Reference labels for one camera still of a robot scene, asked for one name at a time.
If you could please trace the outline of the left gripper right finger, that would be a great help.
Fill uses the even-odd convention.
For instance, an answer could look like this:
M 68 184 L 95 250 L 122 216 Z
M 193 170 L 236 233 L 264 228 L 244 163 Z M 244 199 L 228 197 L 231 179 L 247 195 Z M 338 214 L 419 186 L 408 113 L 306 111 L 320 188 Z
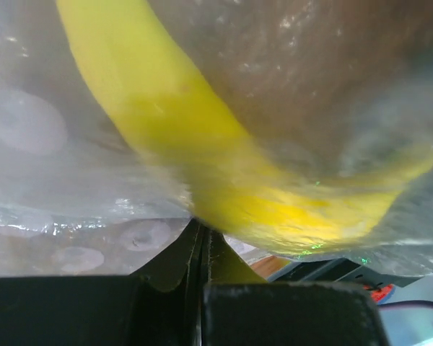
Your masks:
M 358 285 L 267 283 L 209 231 L 202 250 L 203 345 L 388 345 L 377 306 Z

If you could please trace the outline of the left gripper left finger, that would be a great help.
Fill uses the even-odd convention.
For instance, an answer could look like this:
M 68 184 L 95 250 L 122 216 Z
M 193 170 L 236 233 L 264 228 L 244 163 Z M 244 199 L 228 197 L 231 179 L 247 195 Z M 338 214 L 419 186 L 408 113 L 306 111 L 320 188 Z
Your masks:
M 195 345 L 202 228 L 129 275 L 0 278 L 0 345 Z

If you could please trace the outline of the single yellow fake banana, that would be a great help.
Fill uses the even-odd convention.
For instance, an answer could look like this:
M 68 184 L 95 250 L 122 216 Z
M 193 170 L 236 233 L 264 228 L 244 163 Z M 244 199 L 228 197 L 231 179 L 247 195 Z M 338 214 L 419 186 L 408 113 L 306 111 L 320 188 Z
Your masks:
M 123 140 L 193 215 L 284 256 L 369 245 L 399 195 L 433 167 L 404 146 L 377 171 L 308 182 L 274 163 L 147 1 L 58 1 L 84 82 Z

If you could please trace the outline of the clear zip top bag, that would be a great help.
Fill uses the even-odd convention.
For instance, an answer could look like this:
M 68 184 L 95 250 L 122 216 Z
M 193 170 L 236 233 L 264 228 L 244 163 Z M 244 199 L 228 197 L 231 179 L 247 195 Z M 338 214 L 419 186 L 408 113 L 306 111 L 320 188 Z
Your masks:
M 0 1 L 0 277 L 130 273 L 196 218 L 150 171 L 77 68 L 58 1 Z M 433 1 L 147 1 L 268 157 L 308 182 L 433 148 Z M 433 274 L 433 167 L 346 258 Z

